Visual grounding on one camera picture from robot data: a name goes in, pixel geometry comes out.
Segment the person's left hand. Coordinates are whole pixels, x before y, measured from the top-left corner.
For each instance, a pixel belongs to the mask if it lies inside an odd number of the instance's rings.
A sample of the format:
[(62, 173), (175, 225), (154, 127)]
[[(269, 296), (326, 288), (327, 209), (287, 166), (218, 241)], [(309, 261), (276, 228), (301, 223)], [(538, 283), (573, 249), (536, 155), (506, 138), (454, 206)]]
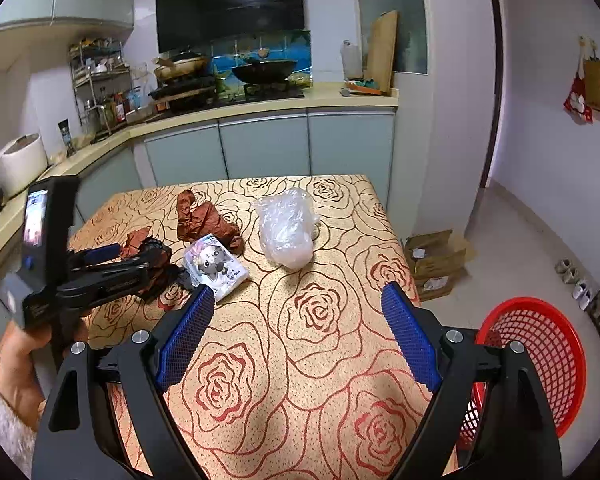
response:
[(40, 324), (22, 330), (10, 321), (0, 341), (0, 395), (29, 428), (36, 431), (45, 398), (36, 379), (32, 352), (52, 339), (52, 328)]

